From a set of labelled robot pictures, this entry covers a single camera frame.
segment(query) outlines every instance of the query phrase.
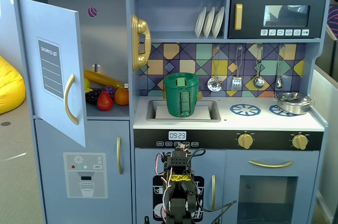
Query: microwave window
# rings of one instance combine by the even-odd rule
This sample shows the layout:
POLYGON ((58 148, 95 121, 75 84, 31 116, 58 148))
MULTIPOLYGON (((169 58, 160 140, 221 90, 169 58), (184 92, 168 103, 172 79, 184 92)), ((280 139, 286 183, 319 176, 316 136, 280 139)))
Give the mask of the microwave window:
POLYGON ((269 5, 265 6, 265 27, 306 27, 310 6, 269 5))

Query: floor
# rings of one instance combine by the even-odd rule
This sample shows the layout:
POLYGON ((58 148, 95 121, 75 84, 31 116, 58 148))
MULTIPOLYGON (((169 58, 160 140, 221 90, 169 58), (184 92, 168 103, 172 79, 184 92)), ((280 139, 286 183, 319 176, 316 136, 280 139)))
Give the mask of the floor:
MULTIPOLYGON (((42 224, 27 102, 0 115, 0 125, 0 223, 42 224)), ((328 224, 319 207, 312 224, 328 224)))

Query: yellow bean bag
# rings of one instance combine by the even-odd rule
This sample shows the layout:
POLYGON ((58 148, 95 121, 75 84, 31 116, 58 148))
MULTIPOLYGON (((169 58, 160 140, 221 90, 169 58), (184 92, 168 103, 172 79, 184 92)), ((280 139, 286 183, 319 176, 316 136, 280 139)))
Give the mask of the yellow bean bag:
POLYGON ((25 83, 21 75, 0 56, 0 114, 20 106, 25 97, 25 83))

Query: microwave button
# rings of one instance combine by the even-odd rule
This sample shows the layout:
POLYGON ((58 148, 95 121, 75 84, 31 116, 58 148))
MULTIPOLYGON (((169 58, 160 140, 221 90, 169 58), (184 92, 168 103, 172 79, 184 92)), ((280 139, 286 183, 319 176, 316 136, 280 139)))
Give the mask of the microwave button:
POLYGON ((277 35, 284 35, 284 30, 277 30, 277 35))
POLYGON ((269 35, 276 35, 276 30, 269 30, 269 35))
POLYGON ((260 30, 260 35, 268 35, 268 30, 260 30))
POLYGON ((308 35, 310 30, 302 30, 302 35, 308 35))
POLYGON ((285 35, 292 35, 293 30, 285 30, 285 35))
POLYGON ((294 30, 294 35, 301 35, 301 30, 294 30))

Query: toy kitchen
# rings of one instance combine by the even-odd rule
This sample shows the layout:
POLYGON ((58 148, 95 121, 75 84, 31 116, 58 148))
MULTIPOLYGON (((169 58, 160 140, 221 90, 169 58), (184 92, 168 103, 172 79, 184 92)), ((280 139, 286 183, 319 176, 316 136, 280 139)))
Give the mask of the toy kitchen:
POLYGON ((310 224, 329 1, 14 0, 45 223, 310 224))

